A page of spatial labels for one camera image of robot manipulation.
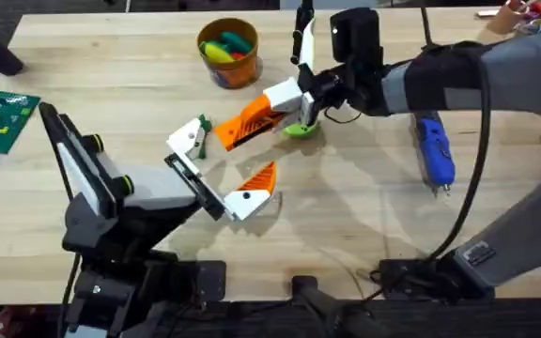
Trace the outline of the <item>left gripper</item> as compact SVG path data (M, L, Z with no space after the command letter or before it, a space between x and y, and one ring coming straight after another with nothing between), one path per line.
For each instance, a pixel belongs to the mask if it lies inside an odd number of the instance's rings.
M169 135L166 143L191 160L203 160L207 119L199 116ZM94 157L62 154L62 167L78 192L65 212L62 248L84 258L129 263L145 258L162 239L204 209L218 220L226 213L242 222L268 204L277 168L270 161L222 200L189 174L172 154L167 166L134 166L122 175L105 153Z

